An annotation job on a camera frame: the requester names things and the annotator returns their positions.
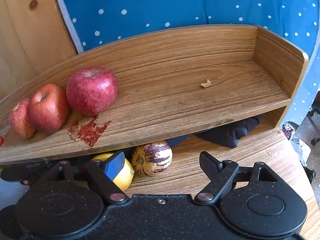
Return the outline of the wooden desk shelf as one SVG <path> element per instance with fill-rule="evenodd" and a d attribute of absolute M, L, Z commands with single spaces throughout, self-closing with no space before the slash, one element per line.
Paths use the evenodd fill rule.
<path fill-rule="evenodd" d="M 199 25 L 148 33 L 63 61 L 1 101 L 1 164 L 54 160 L 136 146 L 289 109 L 308 64 L 306 52 L 253 25 Z M 58 132 L 17 136 L 8 125 L 15 103 L 76 71 L 111 70 L 115 103 L 96 118 L 73 112 Z M 202 88 L 209 79 L 212 85 Z"/>

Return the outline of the wooden board behind desk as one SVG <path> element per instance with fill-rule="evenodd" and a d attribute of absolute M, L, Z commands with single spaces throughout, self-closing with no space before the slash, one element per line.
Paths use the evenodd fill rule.
<path fill-rule="evenodd" d="M 76 54 L 56 0 L 1 0 L 1 98 Z"/>

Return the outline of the black office chair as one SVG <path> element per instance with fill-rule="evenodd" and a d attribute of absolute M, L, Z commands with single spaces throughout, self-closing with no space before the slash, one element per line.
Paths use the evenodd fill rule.
<path fill-rule="evenodd" d="M 319 116 L 319 91 L 316 94 L 316 97 L 311 105 L 310 111 L 308 111 L 307 116 L 312 124 L 314 130 L 316 131 L 316 135 L 312 138 L 311 144 L 312 146 L 316 146 L 319 143 L 319 127 L 315 124 L 315 122 L 312 120 L 312 117 L 317 114 Z"/>

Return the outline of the small red cherry tomato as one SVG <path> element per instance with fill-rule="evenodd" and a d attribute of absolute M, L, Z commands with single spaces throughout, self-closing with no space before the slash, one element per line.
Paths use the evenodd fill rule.
<path fill-rule="evenodd" d="M 4 142 L 4 138 L 0 136 L 0 146 L 2 146 L 3 142 Z"/>

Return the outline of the striped pepino melon back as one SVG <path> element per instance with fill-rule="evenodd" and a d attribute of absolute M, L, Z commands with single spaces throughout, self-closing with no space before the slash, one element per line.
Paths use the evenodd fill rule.
<path fill-rule="evenodd" d="M 170 166 L 172 156 L 172 149 L 166 141 L 152 142 L 134 148 L 131 165 L 136 173 L 153 177 Z"/>

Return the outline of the left red apple on shelf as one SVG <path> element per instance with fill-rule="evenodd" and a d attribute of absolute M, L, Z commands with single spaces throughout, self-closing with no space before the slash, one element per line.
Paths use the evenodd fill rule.
<path fill-rule="evenodd" d="M 30 99 L 23 99 L 16 104 L 9 114 L 9 124 L 13 131 L 23 139 L 31 138 L 36 129 L 30 121 Z"/>

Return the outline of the right red apple on shelf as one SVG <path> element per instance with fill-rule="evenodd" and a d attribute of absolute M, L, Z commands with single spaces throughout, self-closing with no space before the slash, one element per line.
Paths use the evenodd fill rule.
<path fill-rule="evenodd" d="M 67 81 L 68 103 L 82 115 L 100 114 L 115 102 L 117 94 L 116 76 L 103 67 L 82 69 Z"/>

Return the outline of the yellow lemon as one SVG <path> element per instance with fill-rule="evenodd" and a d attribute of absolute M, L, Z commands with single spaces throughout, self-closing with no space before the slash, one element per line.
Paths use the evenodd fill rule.
<path fill-rule="evenodd" d="M 92 158 L 92 160 L 100 159 L 101 161 L 105 161 L 109 157 L 111 157 L 114 152 L 107 152 L 100 155 L 96 155 Z M 135 171 L 130 164 L 130 162 L 125 158 L 124 167 L 114 178 L 113 182 L 119 187 L 122 191 L 125 191 L 131 184 Z"/>

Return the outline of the middle red apple on shelf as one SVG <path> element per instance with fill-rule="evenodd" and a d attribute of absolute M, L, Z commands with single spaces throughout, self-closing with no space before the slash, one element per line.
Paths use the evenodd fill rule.
<path fill-rule="evenodd" d="M 37 90 L 30 99 L 30 121 L 40 132 L 50 135 L 57 132 L 69 117 L 65 91 L 48 83 Z"/>

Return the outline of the small dried peel scrap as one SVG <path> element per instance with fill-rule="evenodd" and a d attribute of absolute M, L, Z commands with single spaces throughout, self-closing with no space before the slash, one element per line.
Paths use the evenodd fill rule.
<path fill-rule="evenodd" d="M 208 87 L 210 87 L 211 85 L 212 85 L 212 82 L 211 82 L 209 79 L 207 79 L 206 82 L 200 84 L 200 86 L 201 86 L 202 88 L 208 88 Z"/>

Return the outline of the blue polka dot fabric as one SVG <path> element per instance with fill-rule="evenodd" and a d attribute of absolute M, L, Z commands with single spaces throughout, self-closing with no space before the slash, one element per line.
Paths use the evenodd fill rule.
<path fill-rule="evenodd" d="M 131 36 L 203 24 L 256 24 L 294 43 L 309 65 L 284 120 L 293 135 L 319 91 L 319 0 L 57 0 L 78 52 Z"/>

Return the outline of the red apple on shelf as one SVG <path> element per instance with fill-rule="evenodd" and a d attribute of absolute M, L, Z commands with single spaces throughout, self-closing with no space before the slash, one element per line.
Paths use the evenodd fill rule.
<path fill-rule="evenodd" d="M 69 117 L 65 91 L 48 83 L 37 90 L 30 99 L 30 121 L 40 132 L 50 135 L 57 132 Z"/>
<path fill-rule="evenodd" d="M 82 69 L 67 81 L 68 103 L 82 115 L 100 114 L 115 102 L 117 94 L 116 76 L 103 67 Z"/>
<path fill-rule="evenodd" d="M 23 139 L 31 138 L 36 129 L 30 121 L 30 99 L 23 99 L 16 104 L 9 114 L 9 124 L 13 131 Z"/>

